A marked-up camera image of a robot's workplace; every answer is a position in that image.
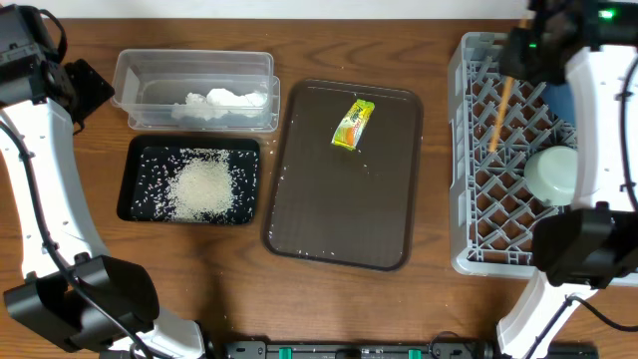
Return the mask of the dark blue plate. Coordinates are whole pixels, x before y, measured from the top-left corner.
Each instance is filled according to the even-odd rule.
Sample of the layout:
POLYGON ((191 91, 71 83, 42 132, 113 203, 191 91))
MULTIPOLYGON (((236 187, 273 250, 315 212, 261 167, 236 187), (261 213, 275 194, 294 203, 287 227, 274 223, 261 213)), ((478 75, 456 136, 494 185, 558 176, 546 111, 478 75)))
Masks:
POLYGON ((561 85, 546 83, 541 99, 555 116, 573 128, 576 127, 573 95, 567 83, 561 85))

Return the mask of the wooden chopstick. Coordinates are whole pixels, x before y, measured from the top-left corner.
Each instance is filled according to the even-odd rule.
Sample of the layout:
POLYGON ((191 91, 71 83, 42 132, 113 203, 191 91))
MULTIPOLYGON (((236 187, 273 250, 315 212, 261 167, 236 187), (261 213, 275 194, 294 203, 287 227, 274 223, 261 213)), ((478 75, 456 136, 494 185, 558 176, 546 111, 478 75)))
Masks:
POLYGON ((511 94, 512 85, 513 85, 513 78, 511 76, 506 76, 504 78, 504 84, 502 87, 501 101, 499 104, 497 117, 494 122, 494 130, 491 135, 488 148, 487 148, 491 154, 494 154, 497 150, 498 141, 500 138, 500 132, 503 125, 503 120, 507 112, 507 105, 508 105, 509 97, 511 94))

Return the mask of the mint green bowl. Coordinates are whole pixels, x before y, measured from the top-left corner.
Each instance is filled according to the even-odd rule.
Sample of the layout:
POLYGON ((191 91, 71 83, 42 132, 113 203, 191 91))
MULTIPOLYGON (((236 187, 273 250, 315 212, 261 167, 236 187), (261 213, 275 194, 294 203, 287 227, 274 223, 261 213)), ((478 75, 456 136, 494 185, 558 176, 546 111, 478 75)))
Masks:
POLYGON ((570 205, 577 178, 577 150, 556 146, 532 155, 523 175, 528 191, 544 205, 570 205))

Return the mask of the white tissue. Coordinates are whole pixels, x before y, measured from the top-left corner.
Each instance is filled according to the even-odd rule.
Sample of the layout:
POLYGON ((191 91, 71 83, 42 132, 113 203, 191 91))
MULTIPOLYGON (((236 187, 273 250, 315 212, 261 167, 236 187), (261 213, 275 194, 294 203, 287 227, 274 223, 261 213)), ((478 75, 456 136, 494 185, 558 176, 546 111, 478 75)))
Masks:
POLYGON ((195 118, 204 121, 220 119, 226 115, 255 117, 266 106, 266 93, 252 92, 235 95, 224 88, 211 89, 206 95, 188 93, 185 103, 175 103, 171 117, 176 120, 195 118))

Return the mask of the yellow green snack wrapper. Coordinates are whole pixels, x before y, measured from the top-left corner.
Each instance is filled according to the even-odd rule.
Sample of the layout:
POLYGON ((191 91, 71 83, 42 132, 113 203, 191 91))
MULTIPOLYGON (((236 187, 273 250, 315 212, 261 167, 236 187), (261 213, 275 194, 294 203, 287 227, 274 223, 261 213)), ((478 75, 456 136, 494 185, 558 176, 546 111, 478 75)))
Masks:
POLYGON ((374 110, 373 102, 358 99, 342 118, 333 134, 331 144, 354 151, 374 110))

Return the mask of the pile of rice grains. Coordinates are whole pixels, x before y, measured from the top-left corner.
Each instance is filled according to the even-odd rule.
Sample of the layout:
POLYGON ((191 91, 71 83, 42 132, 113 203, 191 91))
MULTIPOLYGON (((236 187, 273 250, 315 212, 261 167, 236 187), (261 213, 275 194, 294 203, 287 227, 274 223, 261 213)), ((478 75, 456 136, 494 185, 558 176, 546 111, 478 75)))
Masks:
POLYGON ((129 216, 137 221, 245 224, 257 194, 258 152, 147 147, 129 216))

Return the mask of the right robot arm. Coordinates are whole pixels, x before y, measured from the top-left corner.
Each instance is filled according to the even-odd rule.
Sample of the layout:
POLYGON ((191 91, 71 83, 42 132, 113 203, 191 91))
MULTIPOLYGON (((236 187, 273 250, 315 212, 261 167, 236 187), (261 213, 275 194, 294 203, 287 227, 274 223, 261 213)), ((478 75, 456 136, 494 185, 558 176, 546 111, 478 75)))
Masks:
POLYGON ((637 267, 637 5, 633 1, 532 1, 513 28, 503 75, 567 85, 577 130, 568 211, 540 220, 534 272, 497 324, 499 353, 543 358, 569 316, 637 267))

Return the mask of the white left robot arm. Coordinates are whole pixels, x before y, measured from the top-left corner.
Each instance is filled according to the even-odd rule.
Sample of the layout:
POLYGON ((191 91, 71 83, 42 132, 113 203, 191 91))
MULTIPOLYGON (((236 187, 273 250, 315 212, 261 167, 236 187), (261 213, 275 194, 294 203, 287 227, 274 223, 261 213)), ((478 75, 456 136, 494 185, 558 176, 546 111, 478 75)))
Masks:
POLYGON ((202 358, 200 326, 160 306, 146 270, 113 258, 92 220, 74 155, 86 118, 114 94, 86 61, 67 62, 53 15, 1 10, 1 154, 23 242, 9 315, 67 352, 103 358, 202 358))

